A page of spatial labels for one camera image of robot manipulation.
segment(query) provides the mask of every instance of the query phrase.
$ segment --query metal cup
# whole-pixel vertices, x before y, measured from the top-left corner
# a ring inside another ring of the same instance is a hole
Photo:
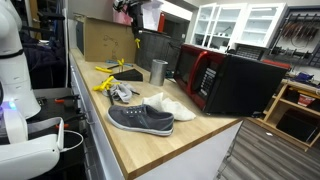
[[[149,83],[156,86],[162,86],[166,75],[167,66],[168,62],[166,61],[159,59],[152,60]]]

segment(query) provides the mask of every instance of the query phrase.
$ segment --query shoe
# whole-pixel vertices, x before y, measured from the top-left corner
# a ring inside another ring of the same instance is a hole
[[[113,105],[107,115],[114,126],[123,130],[159,136],[169,136],[173,131],[173,115],[159,112],[146,104],[131,107]]]

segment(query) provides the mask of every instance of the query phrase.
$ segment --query cardboard box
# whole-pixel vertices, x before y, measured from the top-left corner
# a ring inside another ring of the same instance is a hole
[[[83,22],[83,55],[86,61],[120,60],[134,63],[136,43],[131,26],[76,16]]]

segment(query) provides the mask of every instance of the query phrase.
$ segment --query microwave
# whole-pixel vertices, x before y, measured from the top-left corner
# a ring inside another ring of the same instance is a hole
[[[207,114],[263,112],[288,70],[258,60],[183,44],[173,78]]]

